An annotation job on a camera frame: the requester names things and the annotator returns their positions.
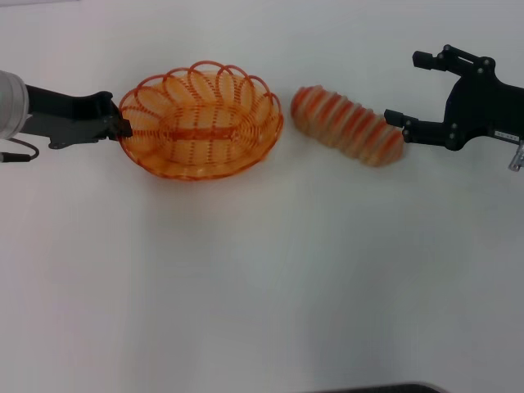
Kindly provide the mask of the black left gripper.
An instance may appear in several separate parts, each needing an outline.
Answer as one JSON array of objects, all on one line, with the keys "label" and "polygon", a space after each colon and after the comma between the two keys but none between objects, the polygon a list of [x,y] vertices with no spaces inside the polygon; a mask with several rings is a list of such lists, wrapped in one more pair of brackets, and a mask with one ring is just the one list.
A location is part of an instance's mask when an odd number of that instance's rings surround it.
[{"label": "black left gripper", "polygon": [[34,86],[27,89],[29,117],[21,132],[48,138],[51,149],[133,136],[107,91],[73,97]]}]

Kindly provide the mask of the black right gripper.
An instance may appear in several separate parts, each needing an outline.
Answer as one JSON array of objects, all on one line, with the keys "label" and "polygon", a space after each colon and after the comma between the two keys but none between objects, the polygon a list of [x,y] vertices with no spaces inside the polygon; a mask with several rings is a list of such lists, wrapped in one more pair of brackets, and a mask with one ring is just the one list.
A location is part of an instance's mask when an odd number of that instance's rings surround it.
[{"label": "black right gripper", "polygon": [[433,56],[416,51],[413,65],[459,76],[447,99],[444,122],[423,121],[398,111],[385,110],[386,122],[402,129],[406,143],[462,149],[474,138],[490,137],[524,142],[524,88],[501,82],[495,61],[446,44]]}]

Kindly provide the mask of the orange plastic wire basket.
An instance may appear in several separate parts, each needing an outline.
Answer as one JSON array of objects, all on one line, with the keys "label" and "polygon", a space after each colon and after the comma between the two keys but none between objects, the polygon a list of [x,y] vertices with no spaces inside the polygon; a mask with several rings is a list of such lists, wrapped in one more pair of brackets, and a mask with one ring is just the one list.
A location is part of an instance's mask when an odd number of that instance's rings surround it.
[{"label": "orange plastic wire basket", "polygon": [[132,136],[128,158],[160,178],[201,181],[239,174],[278,142],[284,116],[262,78],[236,65],[198,61],[153,75],[119,104]]}]

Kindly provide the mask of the orange striped bread loaf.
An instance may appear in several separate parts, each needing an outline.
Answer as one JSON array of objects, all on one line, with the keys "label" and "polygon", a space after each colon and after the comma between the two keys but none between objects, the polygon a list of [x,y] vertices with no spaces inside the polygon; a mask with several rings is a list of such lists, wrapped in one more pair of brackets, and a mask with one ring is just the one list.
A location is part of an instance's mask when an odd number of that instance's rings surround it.
[{"label": "orange striped bread loaf", "polygon": [[370,167],[404,157],[402,131],[383,115],[321,85],[301,87],[291,100],[291,117],[304,135]]}]

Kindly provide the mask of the black robot torso edge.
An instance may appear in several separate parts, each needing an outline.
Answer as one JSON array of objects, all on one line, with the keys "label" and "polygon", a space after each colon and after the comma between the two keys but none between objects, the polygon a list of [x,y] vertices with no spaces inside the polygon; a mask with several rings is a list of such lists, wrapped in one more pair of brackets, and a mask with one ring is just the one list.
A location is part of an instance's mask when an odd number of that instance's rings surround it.
[{"label": "black robot torso edge", "polygon": [[448,393],[447,391],[422,382],[406,382],[391,385],[360,386],[353,388],[320,391],[319,393]]}]

